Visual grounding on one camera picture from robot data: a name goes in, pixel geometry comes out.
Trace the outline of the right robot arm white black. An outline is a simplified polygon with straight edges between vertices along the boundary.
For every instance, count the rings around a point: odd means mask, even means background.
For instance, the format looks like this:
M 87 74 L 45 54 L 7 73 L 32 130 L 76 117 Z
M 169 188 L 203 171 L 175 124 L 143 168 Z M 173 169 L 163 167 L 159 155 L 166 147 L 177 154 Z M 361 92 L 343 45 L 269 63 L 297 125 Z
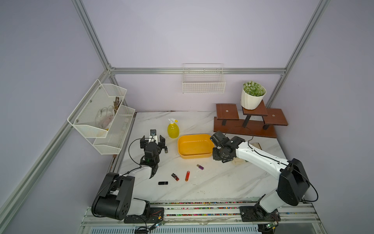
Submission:
M 300 202 L 318 201 L 319 193 L 310 182 L 303 163 L 298 159 L 286 160 L 258 149 L 241 137 L 226 137 L 218 131 L 210 137 L 214 144 L 213 159 L 223 163 L 239 158 L 269 173 L 277 181 L 277 188 L 262 196 L 254 206 L 254 214 L 265 217 L 279 207 Z

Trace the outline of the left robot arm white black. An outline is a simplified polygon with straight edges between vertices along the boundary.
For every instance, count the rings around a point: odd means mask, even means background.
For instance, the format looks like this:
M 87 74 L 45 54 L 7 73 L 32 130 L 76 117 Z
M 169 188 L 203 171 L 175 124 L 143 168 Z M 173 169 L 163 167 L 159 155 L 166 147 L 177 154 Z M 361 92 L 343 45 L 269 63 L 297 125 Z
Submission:
M 142 137 L 139 141 L 144 156 L 138 167 L 122 175 L 110 172 L 104 177 L 91 206 L 93 216 L 116 220 L 127 217 L 148 219 L 151 216 L 150 202 L 135 198 L 133 191 L 135 185 L 155 176 L 166 141 L 162 136 Z

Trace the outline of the yellow plastic storage box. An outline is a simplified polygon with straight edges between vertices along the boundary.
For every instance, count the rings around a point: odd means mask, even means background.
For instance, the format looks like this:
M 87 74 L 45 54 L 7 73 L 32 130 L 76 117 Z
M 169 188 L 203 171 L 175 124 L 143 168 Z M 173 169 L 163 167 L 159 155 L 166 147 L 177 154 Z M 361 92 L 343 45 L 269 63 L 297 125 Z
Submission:
M 208 134 L 185 135 L 178 139 L 178 153 L 186 160 L 209 158 L 214 147 Z

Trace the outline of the cream work glove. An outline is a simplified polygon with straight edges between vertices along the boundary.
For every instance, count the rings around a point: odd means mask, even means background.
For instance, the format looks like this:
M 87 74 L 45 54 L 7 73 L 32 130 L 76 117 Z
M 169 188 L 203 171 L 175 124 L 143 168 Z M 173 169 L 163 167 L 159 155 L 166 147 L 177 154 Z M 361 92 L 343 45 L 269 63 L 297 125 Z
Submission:
M 262 150 L 260 144 L 258 142 L 254 142 L 254 143 L 250 143 L 253 147 L 257 148 L 257 149 L 260 149 Z M 240 164 L 243 164 L 243 163 L 246 163 L 247 161 L 244 160 L 244 159 L 240 159 L 240 158 L 234 158 L 232 163 L 234 165 L 240 165 Z

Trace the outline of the yellow spray bottle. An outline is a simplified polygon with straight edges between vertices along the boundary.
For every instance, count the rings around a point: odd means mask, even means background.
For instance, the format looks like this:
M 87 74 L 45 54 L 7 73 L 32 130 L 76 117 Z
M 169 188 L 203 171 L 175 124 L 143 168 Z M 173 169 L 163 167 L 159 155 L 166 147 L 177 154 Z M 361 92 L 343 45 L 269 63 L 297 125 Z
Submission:
M 176 119 L 168 119 L 169 120 L 169 125 L 167 128 L 167 133 L 170 138 L 178 138 L 180 134 L 180 129 L 177 125 L 178 120 Z

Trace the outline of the brown wooden tiered stand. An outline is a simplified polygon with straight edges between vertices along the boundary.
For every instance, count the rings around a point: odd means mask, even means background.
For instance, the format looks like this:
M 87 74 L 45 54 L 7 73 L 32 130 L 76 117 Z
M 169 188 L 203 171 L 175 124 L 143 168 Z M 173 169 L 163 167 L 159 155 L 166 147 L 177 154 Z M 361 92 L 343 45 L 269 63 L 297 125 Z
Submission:
M 281 109 L 266 108 L 263 101 L 254 110 L 243 108 L 245 119 L 240 119 L 235 104 L 217 104 L 214 132 L 254 137 L 277 138 L 275 126 L 288 126 Z

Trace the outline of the clear plastic bag in shelf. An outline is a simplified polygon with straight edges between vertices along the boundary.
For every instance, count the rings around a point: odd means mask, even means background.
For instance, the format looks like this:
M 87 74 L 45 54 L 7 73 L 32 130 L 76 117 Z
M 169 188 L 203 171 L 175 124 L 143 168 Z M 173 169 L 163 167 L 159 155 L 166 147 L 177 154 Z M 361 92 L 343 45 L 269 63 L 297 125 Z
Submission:
M 98 128 L 108 130 L 114 119 L 115 111 L 113 106 L 104 107 L 97 112 L 95 124 Z

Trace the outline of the white mesh two-tier shelf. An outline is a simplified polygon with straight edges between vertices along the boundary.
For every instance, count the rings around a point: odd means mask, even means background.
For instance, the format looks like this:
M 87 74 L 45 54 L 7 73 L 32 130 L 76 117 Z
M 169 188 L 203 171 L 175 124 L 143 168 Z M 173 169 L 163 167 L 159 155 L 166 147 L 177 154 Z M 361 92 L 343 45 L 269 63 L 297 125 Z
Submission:
M 67 121 L 101 155 L 118 155 L 135 109 L 125 104 L 125 88 L 96 80 Z

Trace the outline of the white pot green plant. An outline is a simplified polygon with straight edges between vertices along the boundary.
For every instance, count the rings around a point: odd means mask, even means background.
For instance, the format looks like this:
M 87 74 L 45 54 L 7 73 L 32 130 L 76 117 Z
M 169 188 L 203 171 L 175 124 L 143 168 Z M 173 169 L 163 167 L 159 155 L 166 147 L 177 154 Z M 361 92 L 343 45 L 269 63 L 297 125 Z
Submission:
M 253 81 L 244 83 L 241 95 L 241 106 L 247 110 L 256 109 L 266 93 L 266 89 L 259 83 Z

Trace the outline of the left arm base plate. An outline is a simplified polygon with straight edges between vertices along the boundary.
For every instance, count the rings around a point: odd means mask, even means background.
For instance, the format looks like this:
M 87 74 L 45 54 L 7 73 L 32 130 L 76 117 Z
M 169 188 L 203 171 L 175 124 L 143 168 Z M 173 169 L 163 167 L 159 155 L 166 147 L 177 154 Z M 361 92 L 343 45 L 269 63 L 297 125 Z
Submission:
M 131 215 L 124 218 L 126 224 L 154 224 L 163 221 L 165 209 L 162 207 L 147 208 L 142 215 Z

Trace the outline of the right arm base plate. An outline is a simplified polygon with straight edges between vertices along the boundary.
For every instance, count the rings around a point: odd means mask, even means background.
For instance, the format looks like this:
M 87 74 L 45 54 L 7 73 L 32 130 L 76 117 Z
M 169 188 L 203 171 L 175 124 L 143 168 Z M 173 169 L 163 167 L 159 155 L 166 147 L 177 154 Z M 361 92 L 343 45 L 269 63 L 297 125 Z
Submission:
M 241 206 L 239 207 L 242 222 L 278 222 L 280 221 L 279 213 L 274 210 L 267 213 L 261 207 L 257 206 Z

